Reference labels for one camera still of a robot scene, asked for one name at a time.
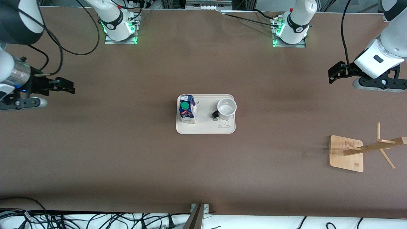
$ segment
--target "white floor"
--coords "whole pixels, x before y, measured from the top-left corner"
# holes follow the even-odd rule
[[[165,216],[166,214],[149,214],[151,216]],[[89,220],[93,215],[68,215],[69,219],[83,219]],[[126,214],[126,218],[133,218],[132,214]],[[139,219],[141,214],[134,214],[135,219]],[[111,215],[92,220],[88,229],[99,229],[101,225],[106,222]],[[185,223],[188,215],[173,216],[173,221],[176,225]],[[301,216],[226,216],[226,215],[205,215],[206,219],[203,222],[203,229],[213,229],[220,226],[219,229],[297,229],[303,217]],[[345,218],[345,217],[307,217],[301,229],[326,229],[326,223],[333,223],[337,229],[356,229],[357,222],[360,218]],[[23,222],[22,216],[9,217],[0,220],[0,229],[16,229]],[[110,229],[130,229],[133,222],[121,219],[124,223],[115,221]],[[75,221],[82,229],[86,229],[87,222]],[[168,218],[162,220],[162,229],[168,226]],[[148,225],[148,229],[158,229],[160,221]],[[26,229],[30,229],[29,224],[26,224]],[[40,224],[33,224],[33,229],[43,229]],[[134,229],[141,229],[141,223],[138,223]],[[404,219],[379,219],[379,218],[364,218],[360,224],[359,229],[407,229],[407,220]]]

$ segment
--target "green cap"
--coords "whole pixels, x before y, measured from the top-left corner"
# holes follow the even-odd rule
[[[180,105],[181,105],[181,108],[184,109],[184,110],[189,108],[189,103],[188,102],[182,102]]]

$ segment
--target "brown tabletop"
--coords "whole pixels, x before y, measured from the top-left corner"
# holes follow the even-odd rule
[[[96,31],[83,9],[42,12],[64,47],[92,49]],[[57,76],[75,83],[75,95],[51,92],[45,109],[0,114],[0,196],[34,197],[54,210],[183,212],[202,202],[218,214],[405,218],[405,147],[387,150],[394,170],[380,152],[365,155],[363,173],[328,163],[330,135],[373,143],[381,122],[383,138],[407,136],[407,92],[328,83],[328,69],[345,60],[340,19],[316,14],[307,48],[274,48],[268,26],[156,10],[137,45],[65,53]],[[351,61],[385,26],[380,14],[347,15]],[[54,71],[57,46],[45,34],[35,46],[51,58],[45,72]],[[26,46],[7,51],[44,62]],[[178,134],[184,93],[233,95],[236,131]]]

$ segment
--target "white tray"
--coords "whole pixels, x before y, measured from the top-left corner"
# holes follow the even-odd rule
[[[179,114],[179,101],[177,99],[177,131],[180,134],[231,134],[236,129],[235,115],[229,120],[220,118],[212,119],[212,113],[217,110],[219,100],[231,98],[229,94],[197,94],[193,95],[197,103],[198,119],[197,124],[188,124],[181,121]]]

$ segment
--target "wooden stand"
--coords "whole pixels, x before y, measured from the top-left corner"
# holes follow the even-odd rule
[[[377,142],[363,146],[362,141],[332,135],[329,138],[329,164],[356,172],[363,172],[363,153],[380,150],[386,161],[394,169],[395,166],[390,161],[384,150],[398,145],[406,145],[407,137],[400,137],[392,140],[380,138],[380,123],[377,123]]]

